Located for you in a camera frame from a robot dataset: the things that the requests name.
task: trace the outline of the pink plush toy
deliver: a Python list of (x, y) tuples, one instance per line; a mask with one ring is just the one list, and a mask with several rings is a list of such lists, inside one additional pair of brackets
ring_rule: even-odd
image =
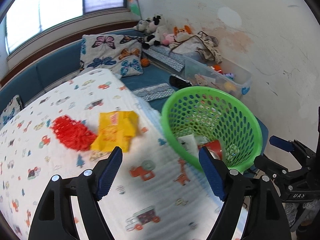
[(161, 42), (163, 45), (168, 46), (169, 44), (175, 42), (176, 36), (174, 35), (174, 33), (172, 33), (172, 34), (164, 33), (163, 36), (164, 36), (164, 40), (162, 40), (162, 42)]

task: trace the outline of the green plastic basket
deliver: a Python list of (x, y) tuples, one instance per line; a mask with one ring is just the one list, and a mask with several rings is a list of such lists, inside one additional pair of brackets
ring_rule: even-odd
[(262, 133), (255, 116), (238, 99), (208, 87), (189, 87), (175, 92), (162, 109), (161, 125), (170, 146), (202, 171), (199, 159), (177, 141), (180, 136), (207, 136), (224, 142), (223, 161), (229, 169), (244, 172), (262, 150)]

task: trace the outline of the blue gripper pad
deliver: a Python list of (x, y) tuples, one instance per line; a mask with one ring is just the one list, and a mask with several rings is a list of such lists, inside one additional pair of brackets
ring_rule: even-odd
[(119, 148), (116, 151), (116, 153), (112, 156), (110, 162), (108, 163), (98, 180), (98, 189), (95, 194), (98, 201), (108, 194), (121, 163), (122, 150)]
[(199, 162), (214, 195), (219, 197), (221, 201), (224, 201), (226, 198), (224, 182), (203, 148), (199, 150)]
[(281, 150), (284, 150), (286, 152), (293, 152), (294, 151), (294, 148), (293, 148), (293, 145), (292, 143), (286, 141), (286, 140), (283, 140), (277, 136), (271, 136), (270, 139), (269, 139), (269, 143)]

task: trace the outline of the plastic storage box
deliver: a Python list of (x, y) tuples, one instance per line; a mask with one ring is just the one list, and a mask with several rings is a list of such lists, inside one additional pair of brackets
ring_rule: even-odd
[(217, 88), (238, 99), (249, 92), (252, 84), (251, 73), (233, 62), (223, 58), (223, 62), (220, 64), (224, 73), (235, 75), (234, 79), (231, 80), (208, 67), (208, 65), (215, 65), (215, 62), (203, 61), (197, 52), (188, 54), (188, 56), (184, 55), (184, 57), (186, 58), (184, 78), (190, 80), (194, 86)]

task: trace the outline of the yellow package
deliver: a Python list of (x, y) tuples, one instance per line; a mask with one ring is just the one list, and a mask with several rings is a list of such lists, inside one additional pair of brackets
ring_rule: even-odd
[(110, 152), (119, 146), (123, 152), (128, 152), (130, 140), (136, 136), (137, 129), (138, 115), (134, 111), (100, 113), (98, 137), (91, 149)]

